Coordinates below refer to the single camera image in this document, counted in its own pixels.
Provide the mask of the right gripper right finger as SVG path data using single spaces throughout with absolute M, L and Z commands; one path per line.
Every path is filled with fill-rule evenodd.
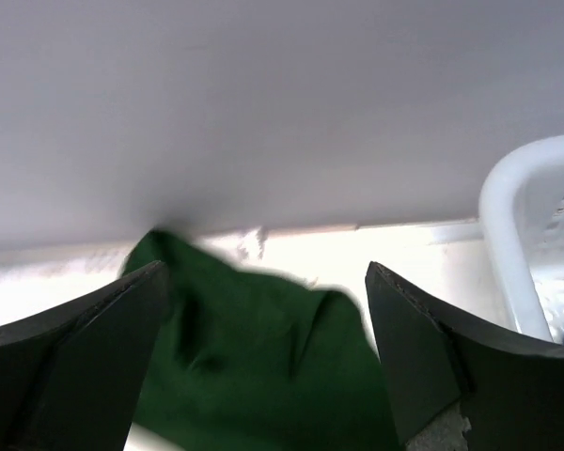
M 481 319 L 380 263 L 368 308 L 408 450 L 564 450 L 564 345 Z

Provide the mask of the white and green t-shirt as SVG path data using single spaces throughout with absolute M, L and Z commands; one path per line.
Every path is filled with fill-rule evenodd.
M 379 359 L 336 290 L 244 272 L 154 229 L 123 270 L 160 261 L 168 309 L 134 422 L 185 450 L 396 450 Z

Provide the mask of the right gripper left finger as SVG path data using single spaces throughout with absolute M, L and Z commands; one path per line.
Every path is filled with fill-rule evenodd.
M 152 262 L 0 326 L 0 450 L 121 450 L 165 316 Z

